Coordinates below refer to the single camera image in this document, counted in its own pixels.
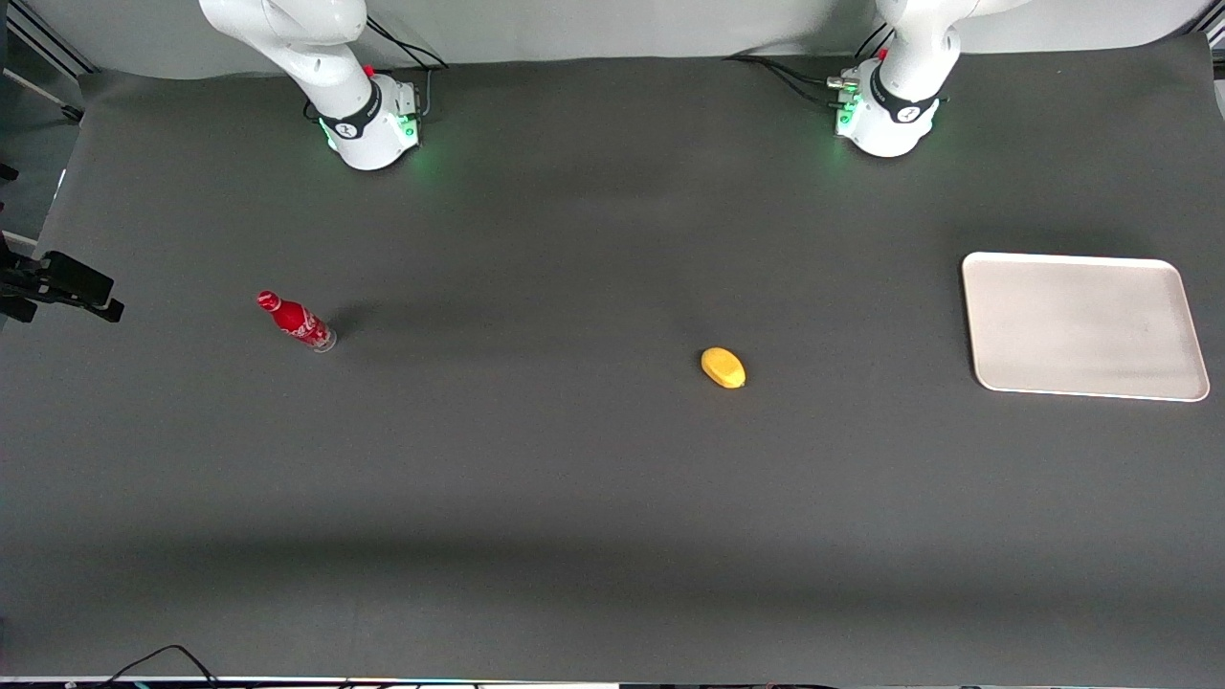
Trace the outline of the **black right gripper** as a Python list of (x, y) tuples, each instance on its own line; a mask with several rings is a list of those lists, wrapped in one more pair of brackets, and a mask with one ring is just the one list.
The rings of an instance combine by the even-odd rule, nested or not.
[(123, 302), (111, 298), (114, 280), (62, 253), (40, 257), (1, 257), (1, 311), (17, 322), (33, 322), (40, 302), (91, 313), (119, 322)]

